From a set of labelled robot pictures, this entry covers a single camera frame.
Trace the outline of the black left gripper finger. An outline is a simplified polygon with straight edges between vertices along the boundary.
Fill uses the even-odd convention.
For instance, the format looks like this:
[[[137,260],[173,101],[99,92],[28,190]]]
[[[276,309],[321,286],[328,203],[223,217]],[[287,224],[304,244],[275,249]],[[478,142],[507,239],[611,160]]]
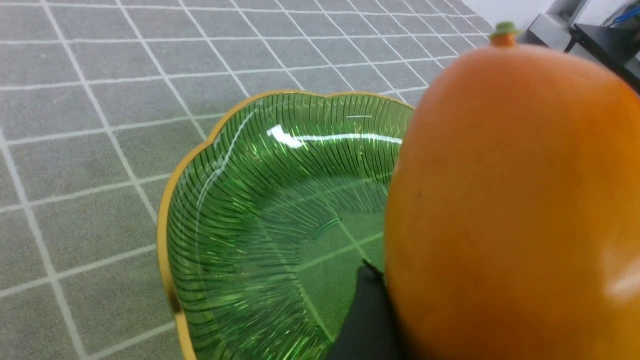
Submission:
[[[393,309],[384,276],[370,263],[356,274],[355,294],[342,328],[327,353],[328,360],[399,360]]]

